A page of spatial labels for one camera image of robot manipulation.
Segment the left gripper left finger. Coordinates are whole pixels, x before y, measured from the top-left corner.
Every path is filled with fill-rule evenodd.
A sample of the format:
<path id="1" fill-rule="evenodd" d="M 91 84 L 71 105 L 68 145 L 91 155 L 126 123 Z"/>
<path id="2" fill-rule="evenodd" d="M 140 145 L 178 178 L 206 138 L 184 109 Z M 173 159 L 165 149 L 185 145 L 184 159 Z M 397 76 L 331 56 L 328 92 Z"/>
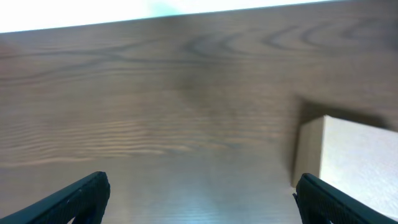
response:
<path id="1" fill-rule="evenodd" d="M 1 224 L 102 222 L 110 197 L 105 172 L 94 172 L 48 197 L 1 219 Z"/>

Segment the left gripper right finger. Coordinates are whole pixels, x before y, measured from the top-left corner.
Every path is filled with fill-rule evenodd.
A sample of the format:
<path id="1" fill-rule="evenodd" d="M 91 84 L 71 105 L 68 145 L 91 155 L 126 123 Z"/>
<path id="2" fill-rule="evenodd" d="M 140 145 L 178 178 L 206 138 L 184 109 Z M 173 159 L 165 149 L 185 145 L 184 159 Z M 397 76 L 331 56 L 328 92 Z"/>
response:
<path id="1" fill-rule="evenodd" d="M 303 224 L 397 224 L 312 174 L 302 174 L 293 194 Z"/>

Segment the cardboard box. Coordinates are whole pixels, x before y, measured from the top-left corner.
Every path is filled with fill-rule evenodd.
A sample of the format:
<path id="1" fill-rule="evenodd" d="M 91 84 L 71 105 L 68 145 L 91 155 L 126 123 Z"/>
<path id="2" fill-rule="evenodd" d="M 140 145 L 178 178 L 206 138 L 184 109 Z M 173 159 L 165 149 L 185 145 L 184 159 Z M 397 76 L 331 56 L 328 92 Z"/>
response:
<path id="1" fill-rule="evenodd" d="M 310 173 L 397 220 L 397 133 L 331 116 L 300 127 L 291 185 Z"/>

